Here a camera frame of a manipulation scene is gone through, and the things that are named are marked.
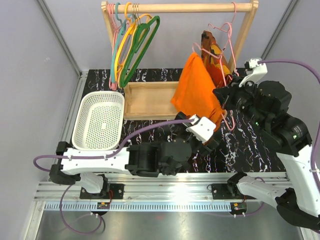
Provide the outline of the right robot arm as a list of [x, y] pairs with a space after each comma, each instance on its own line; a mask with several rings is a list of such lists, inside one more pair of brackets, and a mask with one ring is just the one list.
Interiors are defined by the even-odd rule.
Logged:
[[278, 81], [232, 82], [213, 94], [227, 110], [239, 110], [256, 126], [264, 144], [276, 152], [285, 167], [291, 187], [271, 186], [236, 173], [227, 180], [232, 198], [253, 197], [274, 207], [289, 224], [320, 231], [320, 173], [312, 163], [312, 139], [306, 124], [287, 113], [292, 95]]

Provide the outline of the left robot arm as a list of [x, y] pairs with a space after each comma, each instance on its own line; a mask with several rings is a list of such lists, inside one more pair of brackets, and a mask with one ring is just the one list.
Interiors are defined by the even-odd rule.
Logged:
[[[172, 141], [142, 142], [125, 146], [143, 132], [170, 125], [177, 130]], [[105, 173], [118, 173], [145, 178], [175, 176], [187, 169], [193, 154], [209, 155], [222, 139], [220, 126], [207, 117], [179, 112], [174, 120], [162, 121], [129, 134], [118, 149], [107, 151], [77, 150], [67, 142], [57, 147], [58, 159], [49, 170], [50, 180], [59, 185], [78, 185], [90, 199], [112, 197]]]

